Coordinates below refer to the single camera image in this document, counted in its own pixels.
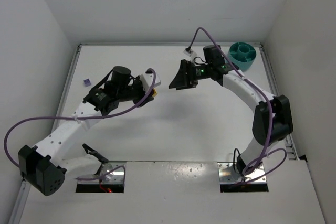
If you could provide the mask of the yellow lego brick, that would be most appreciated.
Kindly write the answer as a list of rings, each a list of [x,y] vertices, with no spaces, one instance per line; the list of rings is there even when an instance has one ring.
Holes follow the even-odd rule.
[[[155,98],[155,97],[157,96],[157,94],[158,94],[158,93],[157,93],[157,90],[156,90],[156,89],[153,89],[153,95],[152,95],[152,97]]]

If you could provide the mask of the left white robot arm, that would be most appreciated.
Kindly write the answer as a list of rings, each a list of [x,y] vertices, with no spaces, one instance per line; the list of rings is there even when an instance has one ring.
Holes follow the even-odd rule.
[[[34,146],[24,145],[18,151],[20,175],[44,196],[54,194],[66,178],[81,181],[102,180],[101,172],[108,160],[83,144],[85,156],[65,159],[70,148],[92,127],[104,119],[126,114],[153,101],[155,88],[161,84],[154,69],[134,77],[131,70],[115,66],[93,86],[69,117]]]

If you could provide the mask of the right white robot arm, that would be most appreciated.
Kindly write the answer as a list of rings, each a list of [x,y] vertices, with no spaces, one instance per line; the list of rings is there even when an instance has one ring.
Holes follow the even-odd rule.
[[[235,172],[240,176],[250,174],[279,141],[293,132],[289,99],[284,95],[271,94],[245,78],[236,64],[226,60],[219,45],[203,48],[205,61],[201,64],[195,62],[197,54],[190,47],[184,52],[190,59],[181,60],[169,89],[191,89],[200,80],[212,79],[233,92],[253,111],[253,138],[238,155],[234,165]]]

